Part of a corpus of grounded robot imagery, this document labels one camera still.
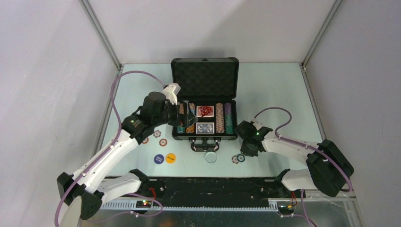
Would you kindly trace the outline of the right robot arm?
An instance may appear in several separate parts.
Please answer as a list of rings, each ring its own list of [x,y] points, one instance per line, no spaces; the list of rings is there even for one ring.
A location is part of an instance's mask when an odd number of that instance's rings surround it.
[[[350,177],[354,168],[331,140],[320,143],[296,140],[255,121],[242,121],[235,132],[243,140],[240,151],[245,156],[270,152],[306,166],[301,170],[285,169],[276,177],[275,192],[279,197],[286,198],[296,190],[319,190],[336,197],[345,185],[349,191],[353,190]]]

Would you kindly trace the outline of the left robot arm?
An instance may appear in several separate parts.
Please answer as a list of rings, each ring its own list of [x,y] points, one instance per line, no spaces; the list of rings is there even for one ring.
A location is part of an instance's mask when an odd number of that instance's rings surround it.
[[[189,127],[197,120],[190,110],[189,101],[177,102],[172,93],[149,93],[142,106],[119,121],[115,138],[98,154],[74,173],[62,173],[57,178],[61,203],[68,205],[68,210],[74,214],[66,220],[90,219],[104,203],[122,195],[146,196],[149,177],[138,169],[107,183],[103,180],[123,157],[152,135],[156,127],[165,124]]]

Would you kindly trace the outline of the green blue 50 chip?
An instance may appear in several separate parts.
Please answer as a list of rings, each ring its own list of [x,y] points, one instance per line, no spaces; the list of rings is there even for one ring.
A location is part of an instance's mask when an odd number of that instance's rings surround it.
[[[238,160],[238,162],[242,163],[245,161],[245,156],[243,154],[238,154],[237,160]]]

